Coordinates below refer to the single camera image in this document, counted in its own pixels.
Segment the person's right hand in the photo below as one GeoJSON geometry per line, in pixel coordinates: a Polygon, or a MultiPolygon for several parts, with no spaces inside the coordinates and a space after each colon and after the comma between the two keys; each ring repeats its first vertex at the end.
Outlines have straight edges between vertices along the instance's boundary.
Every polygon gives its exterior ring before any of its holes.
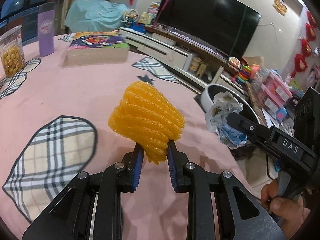
{"type": "Polygon", "coordinates": [[[303,198],[291,200],[277,197],[278,183],[273,180],[261,190],[261,205],[267,210],[284,219],[281,226],[286,239],[291,239],[302,226],[310,213],[310,209],[304,207],[303,198]]]}

